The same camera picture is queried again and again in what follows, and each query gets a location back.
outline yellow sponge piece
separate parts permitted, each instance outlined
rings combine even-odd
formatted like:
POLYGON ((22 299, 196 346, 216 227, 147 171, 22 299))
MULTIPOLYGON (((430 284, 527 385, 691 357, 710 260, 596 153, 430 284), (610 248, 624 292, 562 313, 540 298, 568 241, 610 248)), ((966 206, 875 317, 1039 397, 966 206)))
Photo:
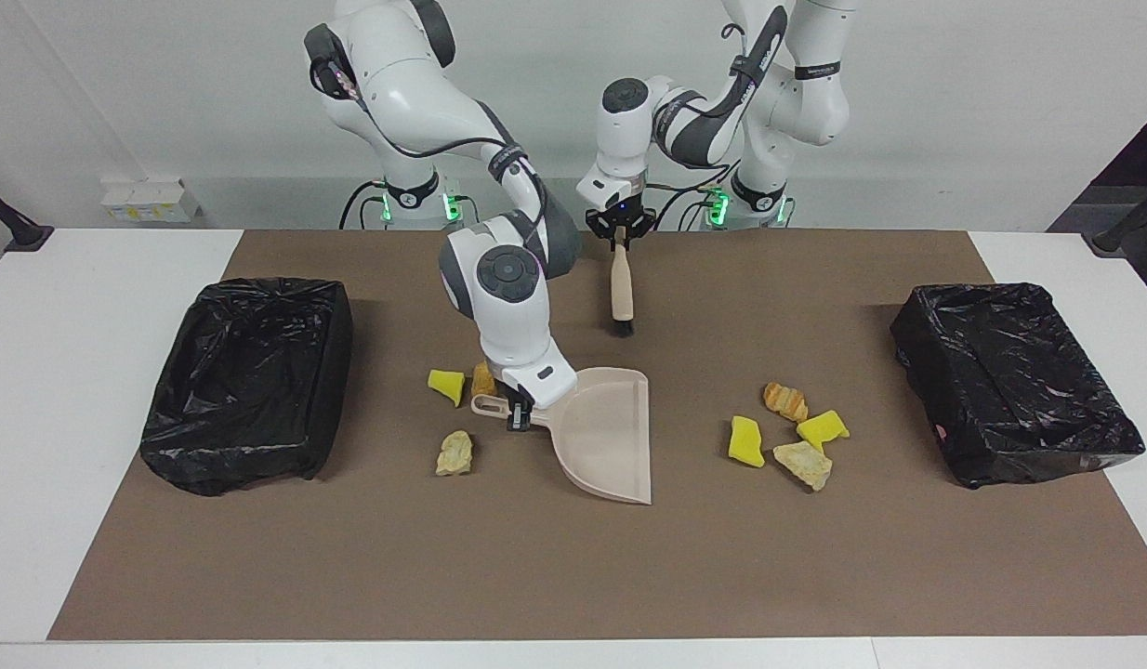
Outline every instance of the yellow sponge piece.
POLYGON ((825 449, 821 445, 837 437, 849 437, 850 429, 845 428, 836 411, 827 411, 797 425, 797 435, 801 435, 802 439, 809 442, 809 445, 817 449, 819 453, 825 454, 825 449))
POLYGON ((453 399, 453 405, 462 403, 462 386, 467 383, 467 375, 460 372, 443 372, 440 368, 429 369, 429 388, 438 394, 453 399))
POLYGON ((759 450, 763 437, 759 423, 749 418, 735 415, 731 419, 731 448, 726 454, 749 466, 764 466, 764 453, 759 450))

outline white table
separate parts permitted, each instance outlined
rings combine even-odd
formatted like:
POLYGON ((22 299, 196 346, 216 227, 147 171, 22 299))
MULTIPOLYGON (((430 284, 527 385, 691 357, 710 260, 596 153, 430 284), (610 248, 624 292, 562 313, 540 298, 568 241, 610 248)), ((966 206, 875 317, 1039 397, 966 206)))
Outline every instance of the white table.
MULTIPOLYGON (((1 667, 1147 667, 1147 637, 633 643, 46 643, 135 456, 184 310, 241 232, 58 230, 0 262, 1 667)), ((1045 286, 1147 442, 1147 289, 1078 236, 973 233, 1045 286)), ((1109 469, 1147 543, 1147 453, 1109 469)))

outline yellow object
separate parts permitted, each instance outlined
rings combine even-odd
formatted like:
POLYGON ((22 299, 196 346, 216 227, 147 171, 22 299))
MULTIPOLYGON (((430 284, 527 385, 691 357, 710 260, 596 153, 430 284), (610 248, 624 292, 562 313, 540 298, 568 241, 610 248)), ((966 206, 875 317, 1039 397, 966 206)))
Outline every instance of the yellow object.
POLYGON ((826 487, 826 481, 829 480, 829 473, 834 467, 834 462, 825 454, 817 452, 817 449, 812 448, 809 442, 777 446, 772 449, 772 456, 794 476, 812 488, 814 492, 826 487))
POLYGON ((768 411, 791 420, 791 422, 804 422, 809 419, 809 407, 804 403, 804 395, 801 390, 770 383, 764 387, 764 406, 768 411))
POLYGON ((450 433, 450 436, 442 442, 442 452, 437 456, 437 469, 434 474, 455 476, 470 472, 473 446, 475 445, 466 429, 450 433))
POLYGON ((467 376, 460 372, 443 372, 440 368, 429 369, 429 388, 453 399, 455 407, 462 403, 462 386, 466 383, 467 376))
POLYGON ((496 378, 492 376, 492 369, 487 367, 487 360, 481 361, 481 364, 475 365, 475 375, 470 381, 470 397, 475 395, 492 395, 492 397, 498 396, 498 390, 496 389, 496 378))
POLYGON ((731 448, 726 454, 749 466, 764 466, 764 453, 759 450, 763 437, 759 423, 749 418, 735 415, 731 419, 731 448))
POLYGON ((825 449, 821 445, 837 437, 849 437, 850 429, 845 428, 836 411, 827 411, 797 425, 797 435, 801 435, 802 439, 817 449, 817 452, 825 454, 825 449))

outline brown surface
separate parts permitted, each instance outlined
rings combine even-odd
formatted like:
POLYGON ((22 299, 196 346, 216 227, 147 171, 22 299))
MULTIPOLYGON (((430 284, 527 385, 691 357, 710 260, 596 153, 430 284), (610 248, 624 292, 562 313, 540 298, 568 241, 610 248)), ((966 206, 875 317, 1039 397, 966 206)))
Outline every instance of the brown surface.
POLYGON ((438 285, 440 234, 248 232, 226 275, 346 283, 354 359, 320 482, 203 499, 136 460, 54 639, 531 639, 1147 633, 1147 549, 1106 476, 957 487, 888 324, 913 285, 989 281, 962 233, 748 232, 638 242, 637 335, 610 257, 552 285, 575 367, 650 378, 650 507, 578 491, 544 431, 424 387, 481 359, 438 285), (725 457, 734 413, 797 441, 777 380, 836 407, 819 495, 725 457), (473 474, 434 476, 443 437, 473 474))

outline black plastic bag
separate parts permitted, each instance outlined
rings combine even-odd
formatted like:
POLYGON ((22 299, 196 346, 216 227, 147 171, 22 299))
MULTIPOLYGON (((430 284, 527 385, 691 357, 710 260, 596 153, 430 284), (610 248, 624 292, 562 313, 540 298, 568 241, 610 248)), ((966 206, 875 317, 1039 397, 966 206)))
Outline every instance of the black plastic bag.
POLYGON ((330 456, 350 355, 350 304, 340 282, 208 286, 169 352, 140 457, 200 496, 272 476, 312 479, 330 456))
POLYGON ((891 334, 944 460, 968 488, 1050 481, 1145 450, 1040 286, 921 286, 891 334))

